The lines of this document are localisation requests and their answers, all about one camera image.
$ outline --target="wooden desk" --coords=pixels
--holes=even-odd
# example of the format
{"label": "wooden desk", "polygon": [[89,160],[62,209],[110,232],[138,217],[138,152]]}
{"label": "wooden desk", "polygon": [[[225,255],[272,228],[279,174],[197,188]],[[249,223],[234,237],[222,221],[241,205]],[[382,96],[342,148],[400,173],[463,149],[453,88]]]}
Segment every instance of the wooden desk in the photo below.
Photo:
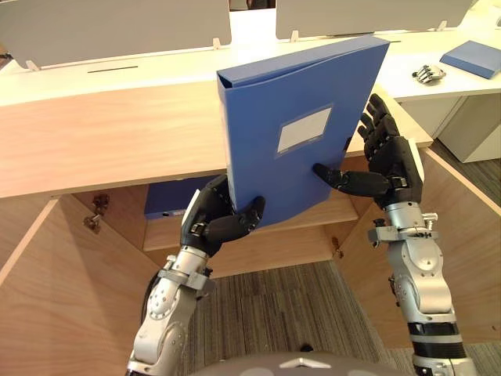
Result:
{"label": "wooden desk", "polygon": [[[375,92],[404,136],[419,146],[431,144],[431,137],[383,89]],[[215,81],[0,108],[0,198],[130,186],[226,169]],[[347,157],[362,154],[357,134]]]}

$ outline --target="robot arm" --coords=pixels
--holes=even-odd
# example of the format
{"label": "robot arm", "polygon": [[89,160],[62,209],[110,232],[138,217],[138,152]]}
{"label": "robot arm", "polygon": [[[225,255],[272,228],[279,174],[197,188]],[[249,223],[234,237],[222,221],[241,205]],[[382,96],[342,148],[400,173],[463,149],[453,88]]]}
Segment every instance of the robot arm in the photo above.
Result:
{"label": "robot arm", "polygon": [[196,300],[213,288],[208,259],[222,243],[248,235],[264,210],[265,199],[257,197],[242,213],[235,213],[226,175],[195,192],[182,219],[181,250],[168,256],[146,292],[126,376],[175,374]]}
{"label": "robot arm", "polygon": [[369,172],[332,170],[322,164],[314,172],[333,188],[373,197],[391,226],[376,219],[369,240],[389,243],[393,269],[391,290],[407,321],[414,347],[413,363],[421,376],[475,376],[464,352],[449,287],[442,276],[443,254],[435,243],[435,213],[421,213],[424,170],[416,144],[401,137],[383,100],[373,94],[359,134],[365,142]]}

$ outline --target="blue file folder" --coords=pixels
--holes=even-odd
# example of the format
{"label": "blue file folder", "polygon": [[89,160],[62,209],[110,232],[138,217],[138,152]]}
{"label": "blue file folder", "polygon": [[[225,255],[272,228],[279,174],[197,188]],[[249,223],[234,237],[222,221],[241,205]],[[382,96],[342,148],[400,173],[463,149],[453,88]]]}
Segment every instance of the blue file folder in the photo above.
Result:
{"label": "blue file folder", "polygon": [[451,49],[440,61],[483,78],[492,78],[501,71],[501,50],[468,41]]}
{"label": "blue file folder", "polygon": [[150,184],[144,207],[146,219],[183,215],[196,190],[201,190],[214,176],[188,178]]}
{"label": "blue file folder", "polygon": [[341,165],[388,46],[354,38],[218,71],[237,211],[262,195],[266,226],[328,198],[312,166]]}

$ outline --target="wooden panel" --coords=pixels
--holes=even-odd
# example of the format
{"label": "wooden panel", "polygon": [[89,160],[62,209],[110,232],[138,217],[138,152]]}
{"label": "wooden panel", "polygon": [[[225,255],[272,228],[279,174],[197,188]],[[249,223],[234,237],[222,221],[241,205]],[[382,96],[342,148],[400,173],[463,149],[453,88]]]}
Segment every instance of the wooden panel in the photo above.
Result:
{"label": "wooden panel", "polygon": [[0,200],[0,267],[4,265],[48,201],[47,196]]}
{"label": "wooden panel", "polygon": [[[381,88],[405,136],[431,138]],[[225,171],[215,81],[99,92],[2,107],[0,198],[167,181]],[[348,156],[360,155],[356,135]]]}
{"label": "wooden panel", "polygon": [[62,197],[0,287],[2,373],[123,374],[156,266],[89,210]]}
{"label": "wooden panel", "polygon": [[[501,338],[501,209],[430,150],[424,163],[424,212],[437,212],[444,276],[465,342]],[[409,335],[390,292],[387,246],[372,249],[366,232],[382,216],[371,204],[341,245],[340,271],[387,347],[408,347]]]}
{"label": "wooden panel", "polygon": [[74,196],[87,208],[94,211],[92,200],[95,195],[105,193],[110,196],[110,204],[103,220],[138,249],[142,249],[146,230],[144,205],[148,186],[126,186],[108,190],[76,193]]}
{"label": "wooden panel", "polygon": [[[179,247],[145,252],[158,266],[164,266],[167,255],[176,255]],[[256,233],[229,243],[209,261],[212,277],[257,272],[330,260],[333,248],[323,226],[273,233]]]}
{"label": "wooden panel", "polygon": [[[254,234],[273,231],[300,229],[308,226],[324,225],[326,223],[345,222],[357,219],[357,213],[351,205],[350,197],[334,191],[328,201],[317,204],[300,215],[275,225],[256,230]],[[182,217],[167,217],[148,221],[144,251],[176,247],[179,245],[179,231]]]}

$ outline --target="metal joint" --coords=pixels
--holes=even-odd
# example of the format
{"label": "metal joint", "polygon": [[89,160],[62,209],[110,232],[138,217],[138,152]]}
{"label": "metal joint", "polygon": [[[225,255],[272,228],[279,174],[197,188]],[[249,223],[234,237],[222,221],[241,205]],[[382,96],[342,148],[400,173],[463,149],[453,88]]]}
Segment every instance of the metal joint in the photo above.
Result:
{"label": "metal joint", "polygon": [[108,209],[109,203],[110,196],[105,193],[94,196],[94,199],[92,200],[92,204],[94,205],[94,215],[85,217],[83,221],[84,226],[90,229],[93,233],[99,233],[99,231],[101,231],[99,221]]}

